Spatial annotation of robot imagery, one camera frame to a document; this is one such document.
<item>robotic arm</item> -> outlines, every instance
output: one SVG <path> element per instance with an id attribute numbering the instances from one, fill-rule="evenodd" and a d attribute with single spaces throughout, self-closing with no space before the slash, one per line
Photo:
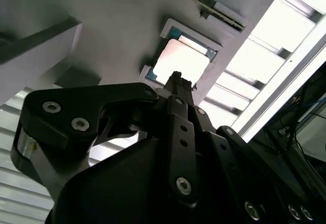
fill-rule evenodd
<path id="1" fill-rule="evenodd" d="M 92 146 L 145 139 L 89 167 Z M 36 91 L 11 154 L 55 205 L 46 223 L 325 223 L 230 127 L 215 130 L 175 72 L 142 83 Z"/>

